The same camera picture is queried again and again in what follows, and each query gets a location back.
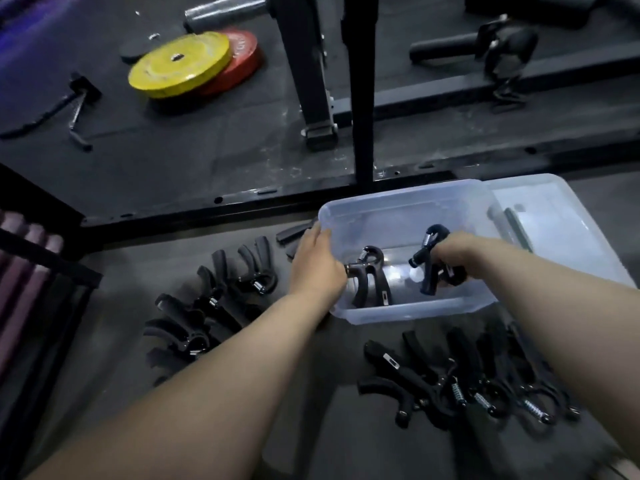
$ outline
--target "black rubber floor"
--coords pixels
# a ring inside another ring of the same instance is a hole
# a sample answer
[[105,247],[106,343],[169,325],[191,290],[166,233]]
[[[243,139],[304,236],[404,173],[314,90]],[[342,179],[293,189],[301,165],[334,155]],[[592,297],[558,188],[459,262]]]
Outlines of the black rubber floor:
[[[303,121],[274,20],[244,24],[266,55],[265,67],[242,86],[181,114],[158,112],[127,85],[118,46],[128,34],[179,23],[186,7],[207,0],[45,0],[48,15],[26,33],[0,36],[0,128],[22,124],[65,91],[80,70],[103,91],[79,130],[92,153],[70,144],[70,110],[18,141],[0,142],[0,162],[87,216],[120,216],[221,194],[342,175],[353,169],[350,130],[334,150],[308,153]],[[327,85],[347,96],[348,65],[340,40],[341,0],[320,0],[328,51]],[[380,0],[378,89],[479,70],[473,61],[412,67],[412,41],[477,30],[485,18],[463,12],[463,0]],[[625,18],[598,8],[580,31],[541,28],[535,57],[638,38]],[[487,148],[546,132],[571,134],[640,115],[637,78],[536,95],[526,111],[491,114],[458,107],[376,124],[376,165],[421,162],[462,148]]]

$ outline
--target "gym floor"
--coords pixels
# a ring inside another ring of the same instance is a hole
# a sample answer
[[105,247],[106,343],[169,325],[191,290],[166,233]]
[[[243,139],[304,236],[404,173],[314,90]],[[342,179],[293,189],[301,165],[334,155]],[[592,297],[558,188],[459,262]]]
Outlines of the gym floor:
[[[341,131],[336,149],[307,153],[282,42],[268,17],[241,27],[257,35],[265,67],[210,103],[172,114],[156,111],[127,87],[128,67],[118,58],[118,46],[127,34],[179,23],[184,8],[209,0],[53,1],[56,8],[46,20],[10,43],[7,33],[0,37],[0,87],[11,88],[3,91],[0,127],[14,127],[41,112],[65,92],[69,72],[80,70],[104,93],[80,123],[95,149],[82,153],[69,145],[67,117],[61,114],[29,137],[0,143],[0,162],[85,215],[120,216],[176,201],[213,201],[247,187],[353,170],[349,130]],[[328,50],[327,85],[334,97],[348,94],[340,3],[319,1]],[[463,14],[462,3],[380,0],[377,89],[479,69],[472,61],[427,67],[408,63],[412,41],[475,31],[486,20]],[[597,8],[581,31],[540,30],[537,58],[638,38],[636,26],[608,7]],[[485,105],[474,105],[377,123],[376,164],[420,163],[546,134],[597,132],[620,123],[640,125],[636,77],[540,93],[526,110],[508,114],[495,115]],[[640,221],[634,216],[640,202],[640,165],[565,178],[637,281]],[[152,388],[161,372],[147,366],[145,355],[158,343],[143,339],[141,330],[146,320],[157,316],[153,302],[159,293],[193,297],[195,271],[210,262],[214,250],[226,248],[234,255],[238,242],[252,242],[260,234],[272,238],[307,218],[288,216],[158,236],[88,256],[87,265],[105,278],[92,296],[26,469]],[[282,250],[276,250],[275,262],[281,294],[289,272]],[[449,321],[473,326],[476,318]],[[469,428],[442,433],[417,417],[408,431],[396,428],[392,400],[357,395],[356,380],[371,373],[362,345],[376,339],[399,348],[401,332],[415,328],[431,347],[442,338],[441,323],[324,323],[292,382],[258,476],[580,479],[612,448],[611,439],[588,415],[578,426],[563,423],[551,437],[536,440],[515,422],[498,432],[475,420],[473,433]]]
[[[595,218],[622,263],[640,279],[640,164],[563,175]],[[224,248],[235,256],[239,243],[275,234],[309,215],[261,219],[205,228],[153,241],[121,243],[85,258],[104,273],[56,384],[26,469],[46,459],[69,437],[116,414],[152,389],[162,369],[145,356],[161,345],[142,337],[143,323],[159,312],[161,292],[196,297],[195,271],[211,265]],[[274,246],[280,284],[287,288],[290,265]],[[565,421],[549,435],[530,436],[515,420],[503,429],[483,415],[472,426],[443,433],[417,415],[408,430],[394,424],[396,402],[359,397],[355,383],[372,374],[362,347],[368,339],[401,350],[401,332],[414,329],[427,349],[442,345],[444,324],[478,330],[491,306],[446,319],[352,326],[330,317],[309,343],[263,451],[257,478],[265,479],[584,479],[614,448],[612,439],[586,413],[576,425]]]

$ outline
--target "forearm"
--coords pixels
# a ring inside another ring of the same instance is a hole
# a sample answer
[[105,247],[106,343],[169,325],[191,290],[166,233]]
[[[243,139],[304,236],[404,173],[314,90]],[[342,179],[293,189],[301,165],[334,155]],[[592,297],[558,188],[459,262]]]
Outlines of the forearm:
[[475,262],[556,373],[640,460],[640,291],[493,241]]
[[31,479],[245,479],[328,306],[290,295]]

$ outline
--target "red weight plate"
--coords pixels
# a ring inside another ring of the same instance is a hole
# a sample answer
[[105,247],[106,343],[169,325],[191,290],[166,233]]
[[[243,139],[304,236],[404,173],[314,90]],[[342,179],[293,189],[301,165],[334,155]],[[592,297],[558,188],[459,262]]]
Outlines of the red weight plate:
[[196,89],[202,96],[211,96],[235,88],[262,65],[262,52],[258,47],[258,39],[251,32],[244,30],[220,30],[229,37],[234,56],[224,71],[212,80]]

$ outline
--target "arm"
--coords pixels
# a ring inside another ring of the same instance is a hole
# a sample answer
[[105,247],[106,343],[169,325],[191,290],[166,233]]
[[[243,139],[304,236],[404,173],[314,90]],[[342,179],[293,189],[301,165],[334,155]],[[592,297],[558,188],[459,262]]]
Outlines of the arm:
[[433,257],[484,280],[640,464],[640,291],[461,232],[438,244]]
[[330,231],[316,225],[300,241],[288,295],[29,480],[249,478],[298,359],[345,285]]

